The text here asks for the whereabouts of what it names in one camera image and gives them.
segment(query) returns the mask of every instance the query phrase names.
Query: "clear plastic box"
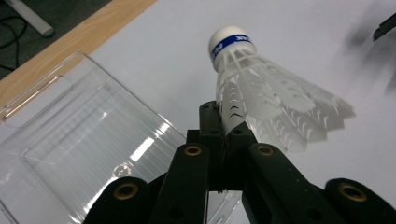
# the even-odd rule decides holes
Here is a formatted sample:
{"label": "clear plastic box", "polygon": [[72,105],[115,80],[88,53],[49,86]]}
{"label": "clear plastic box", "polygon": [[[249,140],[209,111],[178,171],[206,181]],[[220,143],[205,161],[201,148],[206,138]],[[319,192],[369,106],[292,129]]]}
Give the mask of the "clear plastic box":
{"label": "clear plastic box", "polygon": [[82,223],[114,179],[150,182],[185,137],[83,53],[0,111],[0,222]]}

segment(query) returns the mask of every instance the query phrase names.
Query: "white tabletop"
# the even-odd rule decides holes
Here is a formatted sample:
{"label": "white tabletop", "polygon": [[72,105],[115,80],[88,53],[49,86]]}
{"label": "white tabletop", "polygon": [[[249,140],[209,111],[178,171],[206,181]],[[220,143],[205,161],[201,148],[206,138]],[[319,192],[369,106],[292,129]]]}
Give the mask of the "white tabletop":
{"label": "white tabletop", "polygon": [[309,181],[357,180],[396,207],[396,31],[373,42],[396,2],[160,0],[92,54],[177,129],[198,129],[215,100],[210,36],[244,28],[265,58],[348,101],[356,117],[328,141],[288,154]]}

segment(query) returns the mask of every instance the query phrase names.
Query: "black cable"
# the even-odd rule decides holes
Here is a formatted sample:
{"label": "black cable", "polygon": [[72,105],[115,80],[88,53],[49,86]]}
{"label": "black cable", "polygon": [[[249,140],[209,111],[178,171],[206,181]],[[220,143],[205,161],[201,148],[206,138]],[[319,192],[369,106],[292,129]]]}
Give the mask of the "black cable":
{"label": "black cable", "polygon": [[[10,21],[10,20],[20,20],[20,21],[23,21],[23,27],[22,27],[22,30],[21,30],[21,32],[20,32],[19,34],[17,34],[17,33],[14,31],[14,29],[13,29],[10,25],[8,25],[8,24],[5,23],[5,21]],[[13,43],[16,43],[15,68],[11,68],[11,67],[9,67],[9,66],[4,66],[4,65],[0,64],[0,67],[1,67],[1,68],[7,69],[7,70],[9,70],[9,71],[12,72],[12,71],[14,71],[15,69],[17,69],[17,68],[20,66],[20,59],[19,59],[19,58],[20,58],[20,57],[19,57],[19,54],[20,54],[20,41],[19,41],[19,39],[21,38],[21,36],[22,36],[22,35],[24,34],[24,32],[26,31],[27,22],[26,22],[26,20],[24,20],[22,17],[11,16],[11,17],[7,17],[7,18],[4,18],[4,19],[0,20],[0,24],[3,25],[3,26],[5,26],[5,27],[7,27],[8,30],[11,31],[11,33],[12,33],[12,35],[13,35],[13,37],[14,37],[14,38],[11,39],[10,41],[8,41],[6,44],[0,46],[0,49],[4,49],[4,48],[6,48],[6,47],[12,45]]]}

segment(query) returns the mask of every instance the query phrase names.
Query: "wooden strip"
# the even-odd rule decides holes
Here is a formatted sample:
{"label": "wooden strip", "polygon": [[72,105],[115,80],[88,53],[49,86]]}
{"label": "wooden strip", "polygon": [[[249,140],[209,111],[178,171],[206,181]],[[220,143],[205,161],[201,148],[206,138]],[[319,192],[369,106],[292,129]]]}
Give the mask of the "wooden strip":
{"label": "wooden strip", "polygon": [[112,0],[0,81],[0,106],[36,83],[50,69],[77,51],[91,53],[156,0]]}

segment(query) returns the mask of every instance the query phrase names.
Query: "brass ring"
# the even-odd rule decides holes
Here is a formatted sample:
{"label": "brass ring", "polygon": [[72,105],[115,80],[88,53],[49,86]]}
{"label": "brass ring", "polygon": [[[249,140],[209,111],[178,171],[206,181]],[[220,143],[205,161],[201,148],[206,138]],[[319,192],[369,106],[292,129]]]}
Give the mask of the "brass ring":
{"label": "brass ring", "polygon": [[340,193],[349,200],[362,203],[367,200],[367,195],[361,190],[350,184],[340,184],[338,186]]}
{"label": "brass ring", "polygon": [[121,184],[114,190],[114,197],[118,200],[127,200],[134,197],[138,191],[139,187],[135,183]]}
{"label": "brass ring", "polygon": [[270,147],[265,147],[265,146],[258,146],[257,151],[262,154],[263,156],[272,156],[274,155],[274,150],[271,149]]}
{"label": "brass ring", "polygon": [[202,150],[200,147],[186,147],[184,153],[189,156],[197,156],[201,154]]}

